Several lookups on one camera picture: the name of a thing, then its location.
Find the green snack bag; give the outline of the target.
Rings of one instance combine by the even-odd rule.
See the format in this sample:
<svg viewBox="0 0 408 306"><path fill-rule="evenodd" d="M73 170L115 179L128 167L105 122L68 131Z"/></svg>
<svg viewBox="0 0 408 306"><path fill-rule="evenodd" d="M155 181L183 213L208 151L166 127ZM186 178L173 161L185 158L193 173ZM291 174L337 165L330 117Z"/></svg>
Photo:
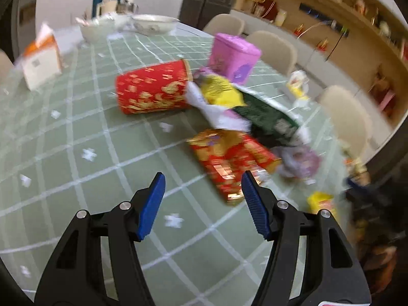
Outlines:
<svg viewBox="0 0 408 306"><path fill-rule="evenodd" d="M307 126L302 126L289 113L267 99L239 89L244 105L233 111L250 123L250 134L262 146L301 146L311 143Z"/></svg>

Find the red gold box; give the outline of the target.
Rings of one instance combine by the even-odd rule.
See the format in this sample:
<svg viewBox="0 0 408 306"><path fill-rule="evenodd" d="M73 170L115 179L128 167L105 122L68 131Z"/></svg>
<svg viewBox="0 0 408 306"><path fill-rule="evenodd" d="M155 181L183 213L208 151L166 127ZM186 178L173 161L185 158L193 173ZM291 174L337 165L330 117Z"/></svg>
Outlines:
<svg viewBox="0 0 408 306"><path fill-rule="evenodd" d="M246 171L250 171L260 184L282 162L281 158L241 131L207 129L187 143L227 203L243 200L241 178Z"/></svg>

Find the red gold paper cup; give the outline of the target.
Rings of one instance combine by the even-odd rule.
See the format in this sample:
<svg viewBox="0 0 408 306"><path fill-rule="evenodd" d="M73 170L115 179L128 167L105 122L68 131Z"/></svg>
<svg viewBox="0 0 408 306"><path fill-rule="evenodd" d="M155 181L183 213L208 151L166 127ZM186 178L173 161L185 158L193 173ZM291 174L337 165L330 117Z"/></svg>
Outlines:
<svg viewBox="0 0 408 306"><path fill-rule="evenodd" d="M188 108L185 92L191 80L184 59L129 71L116 78L118 106L126 115Z"/></svg>

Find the yellow purple snack bag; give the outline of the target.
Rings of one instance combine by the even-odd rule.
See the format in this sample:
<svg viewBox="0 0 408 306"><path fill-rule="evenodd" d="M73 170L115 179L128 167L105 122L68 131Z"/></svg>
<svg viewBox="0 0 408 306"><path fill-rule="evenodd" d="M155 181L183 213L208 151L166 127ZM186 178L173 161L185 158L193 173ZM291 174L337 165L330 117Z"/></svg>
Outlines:
<svg viewBox="0 0 408 306"><path fill-rule="evenodd" d="M243 94L226 78L209 72L200 72L185 87L187 103L203 114L214 129L248 133L251 123L234 112L245 107Z"/></svg>

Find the crumpled purple white wrapper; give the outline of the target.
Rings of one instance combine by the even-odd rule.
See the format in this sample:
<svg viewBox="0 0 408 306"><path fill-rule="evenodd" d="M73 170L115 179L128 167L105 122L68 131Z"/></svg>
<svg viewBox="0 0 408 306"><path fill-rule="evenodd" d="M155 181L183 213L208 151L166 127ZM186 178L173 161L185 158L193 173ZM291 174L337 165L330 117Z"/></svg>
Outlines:
<svg viewBox="0 0 408 306"><path fill-rule="evenodd" d="M320 156L306 145L277 146L273 153L282 161L277 172L285 178L309 179L320 167Z"/></svg>

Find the green grid tablecloth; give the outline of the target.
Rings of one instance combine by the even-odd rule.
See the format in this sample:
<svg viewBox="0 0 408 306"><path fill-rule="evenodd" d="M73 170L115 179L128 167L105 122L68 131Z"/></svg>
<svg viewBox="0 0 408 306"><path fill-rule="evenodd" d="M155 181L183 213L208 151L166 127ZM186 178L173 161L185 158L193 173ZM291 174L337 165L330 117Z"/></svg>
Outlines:
<svg viewBox="0 0 408 306"><path fill-rule="evenodd" d="M194 108L125 115L115 95L118 75L178 59L198 70L211 47L209 37L127 35L76 48L36 91L19 70L1 82L1 260L26 302L79 210L109 211L157 172L166 193L137 244L154 302L252 302L271 244L245 203L223 200L188 146L207 120Z"/></svg>

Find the beige chair near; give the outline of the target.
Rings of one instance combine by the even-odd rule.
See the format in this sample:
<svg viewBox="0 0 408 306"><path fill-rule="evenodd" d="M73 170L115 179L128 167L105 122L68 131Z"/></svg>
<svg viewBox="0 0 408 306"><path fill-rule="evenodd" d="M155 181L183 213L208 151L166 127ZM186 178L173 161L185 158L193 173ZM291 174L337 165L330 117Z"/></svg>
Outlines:
<svg viewBox="0 0 408 306"><path fill-rule="evenodd" d="M361 158L373 133L370 116L343 86L327 87L319 98L320 105L330 117L338 138L345 143L351 155Z"/></svg>

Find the beige chair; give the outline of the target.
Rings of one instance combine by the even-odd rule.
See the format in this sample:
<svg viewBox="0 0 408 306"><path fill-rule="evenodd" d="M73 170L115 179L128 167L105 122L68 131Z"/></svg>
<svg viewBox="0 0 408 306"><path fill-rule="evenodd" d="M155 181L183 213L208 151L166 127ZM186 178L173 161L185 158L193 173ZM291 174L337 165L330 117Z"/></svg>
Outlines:
<svg viewBox="0 0 408 306"><path fill-rule="evenodd" d="M373 133L370 116L343 86L327 87L319 98L320 105L330 117L338 138L345 143L351 155L361 158Z"/></svg>
<svg viewBox="0 0 408 306"><path fill-rule="evenodd" d="M203 28L203 32L213 36L219 33L240 36L244 31L244 27L244 20L230 14L219 14L208 22Z"/></svg>
<svg viewBox="0 0 408 306"><path fill-rule="evenodd" d="M289 76L297 63L297 49L285 39L265 30L256 31L246 41L261 50L261 60L282 75Z"/></svg>

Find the red flower gift bouquet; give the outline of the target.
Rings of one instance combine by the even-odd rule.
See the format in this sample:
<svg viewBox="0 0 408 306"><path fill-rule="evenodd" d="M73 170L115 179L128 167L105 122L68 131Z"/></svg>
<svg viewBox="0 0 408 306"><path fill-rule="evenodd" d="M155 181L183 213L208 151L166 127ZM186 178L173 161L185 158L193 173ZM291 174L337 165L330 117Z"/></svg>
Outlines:
<svg viewBox="0 0 408 306"><path fill-rule="evenodd" d="M384 75L381 67L378 67L368 92L377 103L380 112L390 118L396 106L396 94L392 80Z"/></svg>

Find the orange white tissue box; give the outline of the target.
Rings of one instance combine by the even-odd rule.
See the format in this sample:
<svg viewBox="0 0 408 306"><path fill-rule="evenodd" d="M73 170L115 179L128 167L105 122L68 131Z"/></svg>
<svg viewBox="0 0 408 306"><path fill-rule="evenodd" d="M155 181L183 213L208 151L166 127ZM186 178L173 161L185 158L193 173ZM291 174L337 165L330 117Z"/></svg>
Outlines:
<svg viewBox="0 0 408 306"><path fill-rule="evenodd" d="M30 91L62 74L59 47L53 29L42 23L36 39L25 49L21 62L25 83Z"/></svg>

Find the beige chair middle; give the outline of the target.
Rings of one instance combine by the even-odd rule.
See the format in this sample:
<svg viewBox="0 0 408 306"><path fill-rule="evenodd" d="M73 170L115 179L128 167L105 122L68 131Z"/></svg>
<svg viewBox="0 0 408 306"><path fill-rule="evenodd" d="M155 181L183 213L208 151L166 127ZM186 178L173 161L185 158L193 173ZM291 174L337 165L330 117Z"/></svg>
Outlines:
<svg viewBox="0 0 408 306"><path fill-rule="evenodd" d="M261 50L261 60L282 75L289 76L297 63L297 49L285 39L265 30L256 31L246 41Z"/></svg>

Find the red figurine right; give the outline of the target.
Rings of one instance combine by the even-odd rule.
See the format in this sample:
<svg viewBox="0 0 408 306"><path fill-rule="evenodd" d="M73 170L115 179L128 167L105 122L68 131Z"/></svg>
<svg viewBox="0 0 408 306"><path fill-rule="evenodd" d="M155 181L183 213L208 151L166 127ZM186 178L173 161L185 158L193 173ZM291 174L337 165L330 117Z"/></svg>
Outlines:
<svg viewBox="0 0 408 306"><path fill-rule="evenodd" d="M316 48L320 52L326 52L327 47L328 47L328 38L321 40L316 46Z"/></svg>

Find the red figurine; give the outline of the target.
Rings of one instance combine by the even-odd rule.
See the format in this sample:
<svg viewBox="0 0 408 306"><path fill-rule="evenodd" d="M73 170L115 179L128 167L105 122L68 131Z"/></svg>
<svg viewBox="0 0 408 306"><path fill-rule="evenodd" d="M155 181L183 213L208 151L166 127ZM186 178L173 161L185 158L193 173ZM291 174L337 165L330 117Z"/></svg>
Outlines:
<svg viewBox="0 0 408 306"><path fill-rule="evenodd" d="M328 38L321 40L316 46L316 48L320 52L326 52L327 47L328 47Z"/></svg>
<svg viewBox="0 0 408 306"><path fill-rule="evenodd" d="M299 37L302 33L304 32L304 24L301 23L300 25L298 25L298 27L296 27L296 29L294 29L293 33Z"/></svg>

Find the pink tin can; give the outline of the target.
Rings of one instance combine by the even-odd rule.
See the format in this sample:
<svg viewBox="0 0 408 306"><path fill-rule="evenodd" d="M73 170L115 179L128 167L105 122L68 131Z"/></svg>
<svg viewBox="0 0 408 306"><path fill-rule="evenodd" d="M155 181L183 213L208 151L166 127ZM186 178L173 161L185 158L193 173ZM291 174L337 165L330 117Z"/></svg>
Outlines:
<svg viewBox="0 0 408 306"><path fill-rule="evenodd" d="M250 42L238 36L218 33L208 67L232 83L244 85L260 57L261 50Z"/></svg>

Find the red figurine left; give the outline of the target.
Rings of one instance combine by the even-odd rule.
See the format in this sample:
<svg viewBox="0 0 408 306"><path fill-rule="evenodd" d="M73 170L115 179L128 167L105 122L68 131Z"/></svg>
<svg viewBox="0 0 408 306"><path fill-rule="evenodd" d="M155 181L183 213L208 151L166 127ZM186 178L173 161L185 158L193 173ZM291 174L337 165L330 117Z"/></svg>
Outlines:
<svg viewBox="0 0 408 306"><path fill-rule="evenodd" d="M298 27L296 27L296 29L294 29L293 33L299 37L302 33L304 32L304 24L301 23L300 25L298 25Z"/></svg>

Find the white bowl left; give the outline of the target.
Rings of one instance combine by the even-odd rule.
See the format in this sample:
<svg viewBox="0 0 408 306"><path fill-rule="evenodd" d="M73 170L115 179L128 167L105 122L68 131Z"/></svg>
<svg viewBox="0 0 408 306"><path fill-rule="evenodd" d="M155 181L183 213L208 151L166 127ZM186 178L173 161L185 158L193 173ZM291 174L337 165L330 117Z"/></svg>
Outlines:
<svg viewBox="0 0 408 306"><path fill-rule="evenodd" d="M95 18L84 20L76 17L75 20L80 26L84 40L90 44L105 40L109 35L116 32L116 25L113 19Z"/></svg>

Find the black power strip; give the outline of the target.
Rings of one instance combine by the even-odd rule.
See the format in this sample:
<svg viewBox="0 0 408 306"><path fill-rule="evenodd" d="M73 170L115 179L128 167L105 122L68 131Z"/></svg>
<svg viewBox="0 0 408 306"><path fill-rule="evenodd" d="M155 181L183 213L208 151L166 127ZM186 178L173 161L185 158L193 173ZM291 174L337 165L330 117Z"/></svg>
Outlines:
<svg viewBox="0 0 408 306"><path fill-rule="evenodd" d="M318 20L319 23L329 26L332 30L339 32L344 37L349 36L349 29L345 27L343 24L339 23L337 20L333 19L332 17L326 16L322 12L304 3L299 4L299 10L307 14L308 16L312 17L313 19Z"/></svg>

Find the white patterned bowl right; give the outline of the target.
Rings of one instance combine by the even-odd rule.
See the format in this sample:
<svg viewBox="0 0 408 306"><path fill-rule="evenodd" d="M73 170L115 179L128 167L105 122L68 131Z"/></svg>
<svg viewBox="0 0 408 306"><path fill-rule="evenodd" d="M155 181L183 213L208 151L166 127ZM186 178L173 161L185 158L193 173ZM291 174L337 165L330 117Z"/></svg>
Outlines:
<svg viewBox="0 0 408 306"><path fill-rule="evenodd" d="M177 18L163 15L133 15L131 20L136 31L146 36L167 35L175 30L179 23Z"/></svg>

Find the beige chair far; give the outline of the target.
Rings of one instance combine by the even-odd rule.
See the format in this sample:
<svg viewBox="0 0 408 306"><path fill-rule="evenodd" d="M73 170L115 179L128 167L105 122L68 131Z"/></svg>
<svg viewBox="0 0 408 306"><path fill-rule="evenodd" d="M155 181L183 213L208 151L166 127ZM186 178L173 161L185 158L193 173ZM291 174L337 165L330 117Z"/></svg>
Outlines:
<svg viewBox="0 0 408 306"><path fill-rule="evenodd" d="M230 14L219 14L208 22L203 28L203 32L213 36L219 33L240 36L244 31L244 27L244 20Z"/></svg>

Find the dark green thermos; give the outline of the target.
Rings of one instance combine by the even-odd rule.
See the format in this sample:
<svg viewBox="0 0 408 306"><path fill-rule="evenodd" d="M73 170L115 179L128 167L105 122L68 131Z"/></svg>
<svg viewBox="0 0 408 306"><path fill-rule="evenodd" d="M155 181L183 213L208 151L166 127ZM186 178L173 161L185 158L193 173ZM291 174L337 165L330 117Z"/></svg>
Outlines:
<svg viewBox="0 0 408 306"><path fill-rule="evenodd" d="M91 17L94 18L97 16L97 5L102 3L103 0L93 0L92 2L92 9L91 9Z"/></svg>

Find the wooden wall shelf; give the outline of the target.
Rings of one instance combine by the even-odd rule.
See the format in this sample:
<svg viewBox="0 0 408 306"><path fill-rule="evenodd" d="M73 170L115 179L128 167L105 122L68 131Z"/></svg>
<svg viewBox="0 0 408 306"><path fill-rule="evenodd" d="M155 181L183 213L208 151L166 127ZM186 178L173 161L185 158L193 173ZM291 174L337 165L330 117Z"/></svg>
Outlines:
<svg viewBox="0 0 408 306"><path fill-rule="evenodd" d="M395 127L407 113L407 25L380 0L235 0L231 12L246 34L291 42L299 66L347 88L376 122Z"/></svg>

